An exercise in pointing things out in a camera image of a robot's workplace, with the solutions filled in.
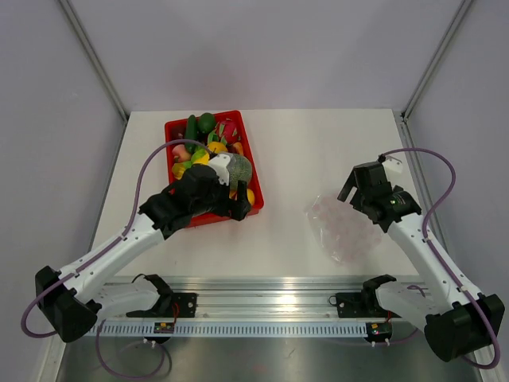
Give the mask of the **right aluminium frame post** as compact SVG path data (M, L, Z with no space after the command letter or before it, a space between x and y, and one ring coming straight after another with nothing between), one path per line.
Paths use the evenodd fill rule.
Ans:
M425 93L431 83L434 73L438 70L445 54L452 46L453 40L458 34L465 18L468 16L472 6L476 3L474 0L462 0L454 12L450 22L448 23L437 47L433 51L432 56L427 63L424 72L420 76L416 87L411 93L409 100L406 102L405 107L402 109L400 115L404 123L408 123L410 116L414 112L420 99Z

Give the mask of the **dark red apple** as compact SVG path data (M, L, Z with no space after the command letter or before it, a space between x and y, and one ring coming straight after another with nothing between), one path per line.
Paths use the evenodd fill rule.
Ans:
M175 126L170 131L170 138L172 140L178 140L185 138L186 126L179 125Z

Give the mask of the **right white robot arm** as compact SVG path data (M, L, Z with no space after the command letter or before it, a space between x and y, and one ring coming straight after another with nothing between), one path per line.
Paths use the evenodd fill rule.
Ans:
M406 254L431 294L426 300L390 275L363 283L359 302L370 315L391 312L424 333L427 344L449 362L491 346L493 364L500 358L498 332L505 307L495 294L486 295L433 242L433 233L415 199L387 179L380 162L354 166L338 199L378 225Z

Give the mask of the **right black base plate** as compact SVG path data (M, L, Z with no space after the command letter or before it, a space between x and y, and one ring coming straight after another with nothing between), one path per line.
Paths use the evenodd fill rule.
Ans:
M360 291L337 292L328 297L328 304L336 308L339 318L384 318L388 320L391 312L384 310L375 292L386 283L396 282L391 275L380 275L368 279Z

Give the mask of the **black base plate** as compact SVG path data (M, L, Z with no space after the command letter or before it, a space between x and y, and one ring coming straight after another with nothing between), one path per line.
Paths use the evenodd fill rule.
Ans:
M396 282L391 275L380 275L368 279L360 291L337 292L328 297L328 304L336 308L339 318L384 318L388 320L391 312L384 310L375 292L386 283Z
M153 284L159 293L155 305L148 310L135 310L126 313L128 318L194 318L196 315L196 293L175 292L171 286L158 275L138 274L132 283L137 279Z

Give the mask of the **green avocado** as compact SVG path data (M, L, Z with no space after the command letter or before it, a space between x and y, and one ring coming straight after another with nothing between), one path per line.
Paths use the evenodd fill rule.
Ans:
M209 134L216 127L216 117L212 113L205 112L198 118L197 126L202 134Z

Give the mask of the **yellow banana bunch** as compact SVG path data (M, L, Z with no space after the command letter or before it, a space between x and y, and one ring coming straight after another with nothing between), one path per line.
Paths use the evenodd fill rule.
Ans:
M173 175L175 180L182 179L186 170L192 167L191 161L186 162L175 162L171 168L171 174Z

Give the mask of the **clear zip top bag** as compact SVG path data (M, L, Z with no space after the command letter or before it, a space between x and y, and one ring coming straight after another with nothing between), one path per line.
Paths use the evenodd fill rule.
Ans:
M335 193L317 196L304 209L322 253L336 265L360 266L382 240L382 231Z

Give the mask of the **aluminium mounting rail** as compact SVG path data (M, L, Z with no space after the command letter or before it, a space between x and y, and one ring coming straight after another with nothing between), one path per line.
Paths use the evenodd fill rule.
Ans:
M369 276L184 277L165 276L173 290L197 294L202 322L336 321L332 296L359 290Z

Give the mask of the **left aluminium frame post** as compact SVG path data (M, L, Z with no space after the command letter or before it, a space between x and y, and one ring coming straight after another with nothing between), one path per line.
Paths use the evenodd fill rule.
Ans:
M106 69L101 62L99 55L97 54L95 47L93 46L90 37L80 20L76 8L69 0L57 0L56 4L60 7L63 15L67 19L70 28L75 35L77 41L80 44L84 55L88 59L92 70L97 75L99 82L101 83L104 91L107 94L108 99L111 101L114 109L116 110L119 118L122 122L127 125L130 112L125 108L123 101L121 100L115 86L113 85L111 78L109 77Z

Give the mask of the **orange yellow round fruit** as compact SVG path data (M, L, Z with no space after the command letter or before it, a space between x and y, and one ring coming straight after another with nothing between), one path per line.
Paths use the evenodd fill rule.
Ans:
M253 206L255 204L255 194L252 189L247 189L247 199L248 199L249 203L251 204L251 206Z

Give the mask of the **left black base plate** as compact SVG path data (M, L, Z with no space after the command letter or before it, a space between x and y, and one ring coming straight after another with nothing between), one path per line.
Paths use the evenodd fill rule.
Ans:
M138 274L132 283L137 279L153 284L159 293L155 305L148 310L135 310L126 313L128 318L194 318L196 315L196 293L175 292L171 286L158 275Z

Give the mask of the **yellow pear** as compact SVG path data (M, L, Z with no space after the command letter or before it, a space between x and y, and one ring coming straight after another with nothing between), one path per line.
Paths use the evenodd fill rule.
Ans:
M210 160L210 154L205 149L197 150L191 157L191 162L193 165L201 164L207 165Z

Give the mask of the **aluminium frame post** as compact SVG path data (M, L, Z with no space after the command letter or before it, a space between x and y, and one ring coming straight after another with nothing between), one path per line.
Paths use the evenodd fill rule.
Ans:
M122 122L127 125L130 112L125 108L123 101L121 100L115 86L113 85L111 78L109 77L106 69L101 62L99 55L97 54L95 47L93 46L90 37L80 20L76 8L69 0L57 0L56 4L60 7L63 15L67 19L70 28L75 35L77 41L80 44L84 55L88 59L92 70L97 75L99 82L101 83L104 91L107 94L108 99L111 101L114 109L116 110L119 118Z
M462 0L454 12L450 22L448 23L437 47L433 51L432 56L427 63L424 72L420 76L416 87L411 93L409 100L406 102L405 107L402 109L400 115L404 123L408 123L410 116L414 112L420 99L425 93L431 83L434 73L438 70L445 54L452 46L453 40L458 34L465 18L468 16L472 6L476 3L474 0Z

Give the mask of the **netted green melon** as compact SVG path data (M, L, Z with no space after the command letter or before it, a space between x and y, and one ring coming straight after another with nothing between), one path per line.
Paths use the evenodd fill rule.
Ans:
M226 166L229 175L230 190L237 190L239 181L247 185L251 182L253 168L251 162L240 154L227 153L229 162Z

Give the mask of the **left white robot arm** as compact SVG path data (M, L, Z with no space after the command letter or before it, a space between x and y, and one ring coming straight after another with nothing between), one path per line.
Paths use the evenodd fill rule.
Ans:
M241 221L251 210L247 186L252 172L236 165L193 165L181 179L135 205L127 225L116 236L56 271L36 273L36 303L56 334L73 342L99 320L170 317L173 291L158 275L123 286L107 286L111 276L149 249L186 228L205 213Z

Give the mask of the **dark green cucumber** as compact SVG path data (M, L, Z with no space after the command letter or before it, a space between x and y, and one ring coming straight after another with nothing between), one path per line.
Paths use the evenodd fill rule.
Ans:
M197 121L195 115L190 115L187 119L185 129L185 139L196 141L198 137ZM196 144L192 142L185 143L185 149L193 154L196 149Z

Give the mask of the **pink dragon fruit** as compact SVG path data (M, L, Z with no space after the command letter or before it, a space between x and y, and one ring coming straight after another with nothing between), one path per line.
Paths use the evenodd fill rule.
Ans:
M238 124L232 119L224 119L216 124L216 135L220 142L226 146L239 142L241 137Z

